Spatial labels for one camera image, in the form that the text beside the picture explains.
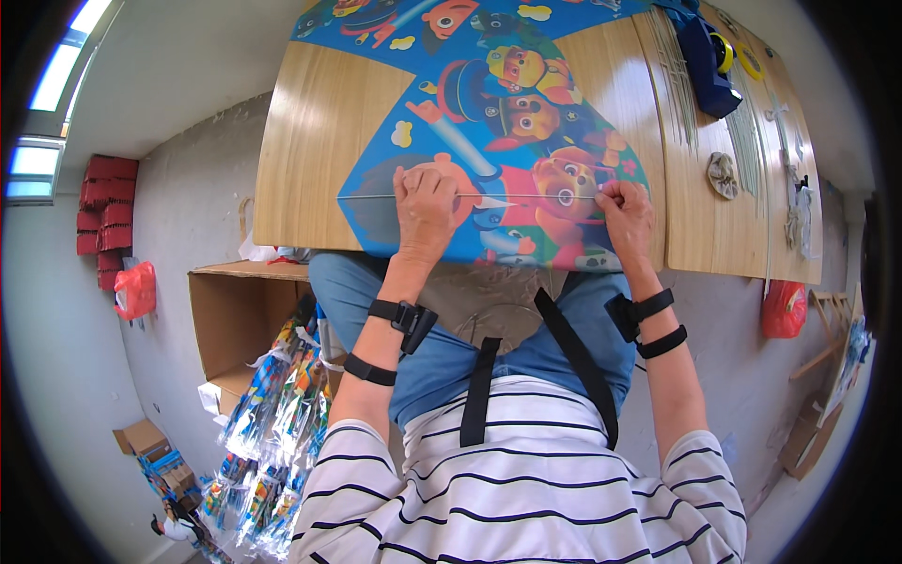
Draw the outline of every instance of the person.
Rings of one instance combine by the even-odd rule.
[[[390,260],[320,253],[310,263],[313,291],[341,342],[397,376],[394,386],[379,384],[345,362],[289,561],[741,561],[745,513],[707,428],[685,342],[646,362],[660,477],[608,448],[613,435],[544,324],[494,359],[483,440],[462,446],[481,352],[435,326],[399,362],[402,333],[368,316],[375,299],[416,303],[454,233],[456,184],[435,170],[399,168],[393,186],[400,248]],[[568,276],[557,306],[619,413],[636,347],[604,303],[619,293],[642,302],[663,288],[649,259],[654,212],[645,190],[614,181],[595,200],[622,273]],[[679,327],[666,307],[639,323],[641,341]],[[404,432],[401,478],[386,446],[391,421]]]
[[[191,515],[180,503],[173,503],[168,498],[163,499],[163,512],[166,515],[164,522],[157,521],[157,515],[154,514],[151,521],[153,532],[158,535],[166,535],[174,541],[189,541],[193,532],[198,542],[204,540],[204,530],[191,519]]]

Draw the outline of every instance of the window frame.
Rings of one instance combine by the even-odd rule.
[[[28,114],[25,117],[25,127],[23,128],[23,135],[36,137],[61,137],[63,125],[66,123],[66,114],[68,113],[69,105],[71,105],[72,99],[75,96],[75,90],[76,86],[78,85],[78,81],[81,79],[82,74],[85,72],[85,68],[87,67],[88,62],[91,60],[91,56],[94,54],[97,46],[101,41],[103,41],[107,30],[109,30],[110,28],[110,24],[119,13],[119,10],[122,8],[123,3],[124,0],[112,0],[112,2],[110,2],[110,4],[106,7],[106,10],[100,16],[100,19],[97,20],[97,23],[94,25],[94,29],[91,30],[91,33],[87,36],[87,39],[85,39],[85,44],[82,45],[81,52],[75,59],[75,64],[72,65],[72,70],[69,72],[69,77],[66,78],[66,86],[62,89],[62,93],[60,94],[60,101],[57,102],[56,110],[51,112],[48,110],[28,109]],[[57,47],[59,47],[61,44],[62,38],[60,38],[60,40],[57,42]],[[47,59],[47,62],[44,66],[45,71],[47,65],[50,64],[55,53],[56,49],[54,49],[51,57]],[[43,73],[41,74],[41,78],[38,80],[38,83],[34,86],[32,96],[29,98],[29,104],[31,104],[34,95],[37,93],[38,86],[40,86],[42,79]]]
[[[56,167],[52,176],[49,174],[21,174],[12,172],[12,162],[15,159],[15,152],[21,147],[35,147],[38,149],[56,149],[59,151],[57,155]],[[23,135],[16,141],[13,148],[13,154],[10,159],[9,178],[6,180],[5,191],[9,190],[9,185],[13,182],[46,182],[49,180],[51,185],[51,193],[47,196],[10,196],[4,194],[5,203],[9,206],[49,206],[53,204],[56,196],[57,178],[60,176],[60,167],[62,166],[62,155],[66,150],[66,140],[62,137],[39,136],[39,135]]]

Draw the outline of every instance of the red stacked boxes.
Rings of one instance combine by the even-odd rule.
[[[79,211],[75,220],[76,254],[97,254],[97,235],[100,233],[100,214],[96,211]]]
[[[81,183],[77,220],[78,254],[97,254],[97,285],[113,290],[121,271],[119,249],[132,246],[134,181],[138,161],[93,155]]]
[[[97,253],[97,286],[101,290],[113,290],[116,273],[123,269],[118,249]]]

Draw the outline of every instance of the wrist strap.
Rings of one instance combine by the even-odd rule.
[[[354,353],[349,353],[345,359],[345,372],[382,386],[394,386],[395,378],[398,376],[397,371],[373,366],[354,356]]]
[[[417,317],[417,307],[406,301],[401,303],[386,300],[373,300],[367,315],[391,321],[391,326],[401,333],[407,333],[413,320]]]
[[[683,344],[686,340],[686,327],[681,325],[672,333],[665,335],[657,341],[651,341],[647,345],[638,343],[636,350],[639,351],[642,358],[654,358],[673,350]]]
[[[673,302],[674,293],[669,288],[658,292],[647,300],[634,301],[632,303],[633,318],[636,319],[636,323],[639,323],[640,321],[650,318],[659,311],[663,311]]]
[[[631,301],[619,293],[605,302],[604,310],[611,316],[623,340],[632,343],[639,337],[640,321],[665,310],[673,302],[674,294],[669,288],[643,301]]]

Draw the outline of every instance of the red plastic bag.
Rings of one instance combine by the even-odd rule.
[[[157,275],[153,264],[141,263],[115,276],[113,309],[126,321],[140,318],[157,307]]]
[[[761,333],[767,338],[797,337],[807,314],[803,283],[772,280],[768,297],[761,306]]]

